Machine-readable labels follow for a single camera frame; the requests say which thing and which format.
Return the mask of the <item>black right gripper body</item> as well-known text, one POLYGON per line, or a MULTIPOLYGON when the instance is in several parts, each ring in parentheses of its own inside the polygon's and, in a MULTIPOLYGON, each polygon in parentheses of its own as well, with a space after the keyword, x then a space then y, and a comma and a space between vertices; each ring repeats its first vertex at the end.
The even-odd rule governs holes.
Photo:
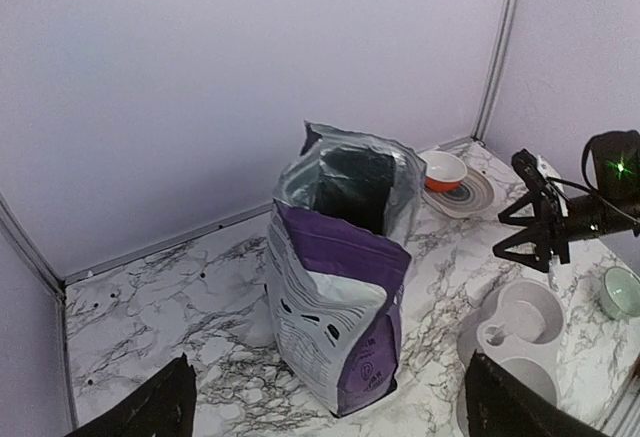
POLYGON ((558 198, 545 199, 539 209, 537 261, 548 264, 557 255, 569 262, 569 244, 610 234, 632 231, 639 235, 639 196, 605 203, 594 195, 575 197, 565 202, 568 215, 562 214, 558 198))

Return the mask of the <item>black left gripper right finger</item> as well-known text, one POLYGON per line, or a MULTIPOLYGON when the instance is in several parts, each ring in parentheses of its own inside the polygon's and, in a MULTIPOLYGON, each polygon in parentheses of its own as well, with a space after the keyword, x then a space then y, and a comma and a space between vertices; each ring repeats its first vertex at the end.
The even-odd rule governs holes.
POLYGON ((464 382, 471 437, 600 434, 544 400, 484 353, 473 354, 464 382))

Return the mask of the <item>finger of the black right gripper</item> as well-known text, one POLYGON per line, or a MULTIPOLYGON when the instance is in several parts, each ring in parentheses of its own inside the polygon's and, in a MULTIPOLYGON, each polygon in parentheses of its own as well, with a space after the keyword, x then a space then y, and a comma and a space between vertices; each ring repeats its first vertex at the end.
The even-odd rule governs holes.
POLYGON ((542 194, 528 191, 498 214, 500 223, 506 225, 532 225, 538 220, 542 194))
POLYGON ((493 254, 539 272, 549 271, 549 243, 538 229, 523 229, 498 242, 493 254))

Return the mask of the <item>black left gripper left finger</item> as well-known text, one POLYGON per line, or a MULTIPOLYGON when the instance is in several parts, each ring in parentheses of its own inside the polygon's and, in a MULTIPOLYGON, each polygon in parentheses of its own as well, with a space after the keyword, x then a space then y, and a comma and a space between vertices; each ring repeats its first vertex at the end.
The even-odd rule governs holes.
POLYGON ((70 437, 191 437, 196 372, 182 354, 112 409, 69 433, 70 437))

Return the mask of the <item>purple puppy food bag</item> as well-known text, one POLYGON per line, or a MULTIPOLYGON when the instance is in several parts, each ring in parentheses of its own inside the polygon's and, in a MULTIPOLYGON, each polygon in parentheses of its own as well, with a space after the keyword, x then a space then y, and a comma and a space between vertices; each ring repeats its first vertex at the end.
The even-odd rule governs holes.
POLYGON ((426 168, 394 140, 305 131, 273 191, 265 291, 282 359, 341 418, 396 390, 426 168))

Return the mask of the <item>silver metal scoop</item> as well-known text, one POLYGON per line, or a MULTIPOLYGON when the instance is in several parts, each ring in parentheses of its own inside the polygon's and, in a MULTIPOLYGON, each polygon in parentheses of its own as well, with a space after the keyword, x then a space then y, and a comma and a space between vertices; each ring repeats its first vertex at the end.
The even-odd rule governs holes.
POLYGON ((548 281, 549 288, 552 291, 557 292, 559 290, 557 276, 553 266, 549 267, 549 270, 547 273, 547 281, 548 281))

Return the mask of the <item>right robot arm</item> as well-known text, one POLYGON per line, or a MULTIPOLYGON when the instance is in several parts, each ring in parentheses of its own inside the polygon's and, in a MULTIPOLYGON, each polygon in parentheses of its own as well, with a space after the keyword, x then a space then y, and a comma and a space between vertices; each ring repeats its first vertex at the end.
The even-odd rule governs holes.
POLYGON ((639 132, 610 131, 590 138, 581 156, 582 185, 548 175, 523 149, 511 165, 527 192, 498 214, 521 230, 493 254, 547 273, 556 257, 570 262, 569 244, 631 231, 639 235, 639 132))

